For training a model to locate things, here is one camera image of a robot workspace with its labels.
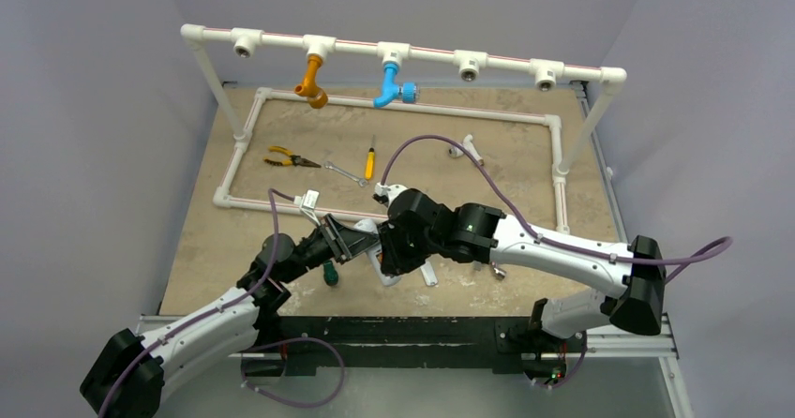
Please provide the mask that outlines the white remote control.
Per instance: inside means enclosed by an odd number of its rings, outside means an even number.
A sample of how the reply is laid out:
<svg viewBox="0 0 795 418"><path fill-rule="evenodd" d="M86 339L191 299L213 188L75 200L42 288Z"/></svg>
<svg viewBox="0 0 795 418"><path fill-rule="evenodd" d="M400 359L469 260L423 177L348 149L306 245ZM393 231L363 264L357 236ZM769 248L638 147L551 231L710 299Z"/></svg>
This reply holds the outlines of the white remote control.
<svg viewBox="0 0 795 418"><path fill-rule="evenodd" d="M359 220L354 224L354 227L359 231L377 232L377 223L371 218ZM399 276L386 276L382 273L382 263L380 259L382 249L381 243L377 242L374 246L365 251L365 255L382 285L389 288L398 284L401 278Z"/></svg>

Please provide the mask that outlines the white battery cover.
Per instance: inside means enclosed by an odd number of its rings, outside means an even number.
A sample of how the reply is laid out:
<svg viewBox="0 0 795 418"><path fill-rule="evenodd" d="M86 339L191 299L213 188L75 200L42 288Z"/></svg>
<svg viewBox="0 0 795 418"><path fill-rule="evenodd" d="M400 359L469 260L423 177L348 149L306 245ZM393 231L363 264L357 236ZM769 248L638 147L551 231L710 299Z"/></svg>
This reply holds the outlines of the white battery cover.
<svg viewBox="0 0 795 418"><path fill-rule="evenodd" d="M422 277L423 277L423 279L424 279L424 282L425 282L425 284L426 284L428 287L435 287L435 286L438 284L438 278L436 277L436 274L435 274L434 268L433 268L433 266L432 266L432 265L429 263L429 261L426 261L426 262L425 262L425 263L424 263L424 264L423 264L423 265L420 267L420 271L421 271Z"/></svg>

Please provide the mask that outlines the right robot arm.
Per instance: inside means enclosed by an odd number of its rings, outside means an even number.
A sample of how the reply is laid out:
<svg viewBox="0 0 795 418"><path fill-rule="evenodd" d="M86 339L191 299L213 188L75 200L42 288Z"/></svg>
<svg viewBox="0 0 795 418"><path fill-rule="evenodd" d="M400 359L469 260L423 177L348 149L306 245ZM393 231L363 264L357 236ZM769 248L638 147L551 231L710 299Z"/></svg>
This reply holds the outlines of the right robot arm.
<svg viewBox="0 0 795 418"><path fill-rule="evenodd" d="M378 228L385 276L408 274L438 255L458 263L529 267L587 286L536 302L526 336L537 349L607 324L641 336L662 331L667 274L659 245L649 237L603 243L539 228L483 204L451 210L400 185L378 185L374 198L387 208Z"/></svg>

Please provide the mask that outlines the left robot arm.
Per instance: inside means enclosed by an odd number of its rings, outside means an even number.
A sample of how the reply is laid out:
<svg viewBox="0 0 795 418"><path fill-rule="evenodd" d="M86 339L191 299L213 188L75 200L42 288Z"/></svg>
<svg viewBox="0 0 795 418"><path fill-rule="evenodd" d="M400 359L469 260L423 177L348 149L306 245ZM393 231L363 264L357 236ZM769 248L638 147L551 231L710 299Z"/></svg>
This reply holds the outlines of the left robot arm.
<svg viewBox="0 0 795 418"><path fill-rule="evenodd" d="M379 244L377 226L353 226L324 216L299 242L285 233L267 237L247 272L218 299L140 335L114 334L79 391L100 417L152 417L180 386L231 354L275 351L287 356L293 339L278 310L290 298L286 285L335 260L351 261Z"/></svg>

